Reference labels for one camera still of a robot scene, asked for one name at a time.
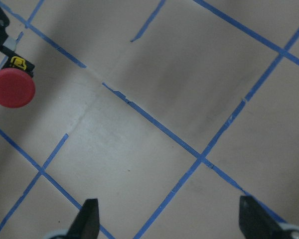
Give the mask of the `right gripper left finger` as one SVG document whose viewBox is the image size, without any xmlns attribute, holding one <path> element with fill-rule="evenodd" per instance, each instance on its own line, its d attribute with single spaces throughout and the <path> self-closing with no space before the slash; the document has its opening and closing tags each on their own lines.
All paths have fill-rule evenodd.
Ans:
<svg viewBox="0 0 299 239">
<path fill-rule="evenodd" d="M 87 199 L 65 235 L 66 239 L 97 239 L 100 231 L 98 199 Z"/>
</svg>

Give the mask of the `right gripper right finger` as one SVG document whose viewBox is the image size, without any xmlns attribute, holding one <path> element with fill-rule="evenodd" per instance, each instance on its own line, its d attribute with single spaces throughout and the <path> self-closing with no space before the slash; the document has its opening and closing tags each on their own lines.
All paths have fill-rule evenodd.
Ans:
<svg viewBox="0 0 299 239">
<path fill-rule="evenodd" d="M 239 229 L 246 239 L 285 239 L 284 220 L 252 196 L 239 201 Z"/>
</svg>

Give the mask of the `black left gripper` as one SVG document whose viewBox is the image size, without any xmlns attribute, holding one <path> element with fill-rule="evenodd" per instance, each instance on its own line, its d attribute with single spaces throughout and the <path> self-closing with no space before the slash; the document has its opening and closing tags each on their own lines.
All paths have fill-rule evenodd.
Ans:
<svg viewBox="0 0 299 239">
<path fill-rule="evenodd" d="M 3 67 L 22 67 L 22 58 L 15 53 L 17 42 L 6 33 L 8 26 L 9 18 L 0 7 L 0 50 L 7 57 Z"/>
</svg>

